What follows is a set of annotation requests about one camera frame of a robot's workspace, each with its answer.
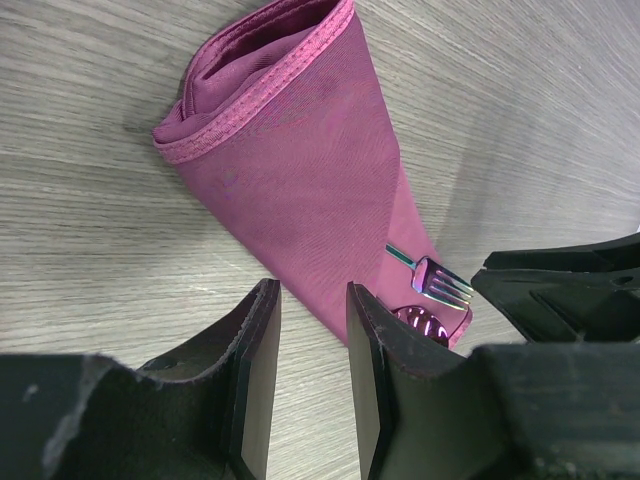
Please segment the magenta satin napkin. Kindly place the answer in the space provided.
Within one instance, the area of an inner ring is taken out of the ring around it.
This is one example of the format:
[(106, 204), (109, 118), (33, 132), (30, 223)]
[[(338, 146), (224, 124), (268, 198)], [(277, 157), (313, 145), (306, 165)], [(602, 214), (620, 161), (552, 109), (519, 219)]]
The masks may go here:
[(350, 1), (275, 1), (209, 38), (154, 143), (193, 195), (337, 338), (346, 287), (434, 314), (449, 346), (471, 311), (430, 300), (413, 260), (438, 254), (411, 194)]

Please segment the iridescent fork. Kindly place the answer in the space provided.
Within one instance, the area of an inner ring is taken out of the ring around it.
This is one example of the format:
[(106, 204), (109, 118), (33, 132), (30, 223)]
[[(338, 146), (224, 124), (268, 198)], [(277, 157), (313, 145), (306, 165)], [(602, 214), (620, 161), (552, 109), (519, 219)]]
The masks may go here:
[(413, 260), (391, 244), (385, 250), (411, 270), (411, 287), (416, 293), (454, 310), (469, 309), (475, 290), (463, 278), (429, 256)]

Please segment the iridescent purple spoon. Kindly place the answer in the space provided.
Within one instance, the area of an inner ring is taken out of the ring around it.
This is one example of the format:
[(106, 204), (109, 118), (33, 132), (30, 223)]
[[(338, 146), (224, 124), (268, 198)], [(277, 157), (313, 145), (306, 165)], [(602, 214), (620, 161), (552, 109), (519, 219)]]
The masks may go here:
[(398, 320), (439, 345), (449, 347), (449, 334), (440, 320), (422, 306), (410, 305), (392, 311)]

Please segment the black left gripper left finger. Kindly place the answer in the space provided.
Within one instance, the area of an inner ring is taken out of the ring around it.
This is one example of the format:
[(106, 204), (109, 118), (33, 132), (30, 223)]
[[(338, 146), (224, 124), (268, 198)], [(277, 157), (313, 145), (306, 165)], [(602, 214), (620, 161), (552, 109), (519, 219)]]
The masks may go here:
[(143, 366), (1, 358), (5, 479), (262, 479), (281, 327), (276, 280)]

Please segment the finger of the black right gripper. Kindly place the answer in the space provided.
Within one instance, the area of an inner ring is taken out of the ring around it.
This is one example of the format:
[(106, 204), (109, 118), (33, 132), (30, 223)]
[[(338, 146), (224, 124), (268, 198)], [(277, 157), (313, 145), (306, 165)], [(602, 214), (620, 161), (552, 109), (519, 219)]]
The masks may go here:
[(615, 272), (639, 267), (639, 234), (606, 242), (561, 248), (496, 251), (484, 262), (488, 270)]
[(483, 269), (473, 288), (529, 342), (639, 339), (639, 270)]

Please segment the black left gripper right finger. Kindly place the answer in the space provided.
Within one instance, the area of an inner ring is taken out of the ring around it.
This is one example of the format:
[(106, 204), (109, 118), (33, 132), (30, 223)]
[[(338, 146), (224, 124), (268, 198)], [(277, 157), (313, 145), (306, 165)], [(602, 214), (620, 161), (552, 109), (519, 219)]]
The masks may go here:
[(484, 345), (461, 356), (347, 287), (365, 479), (635, 479), (639, 348)]

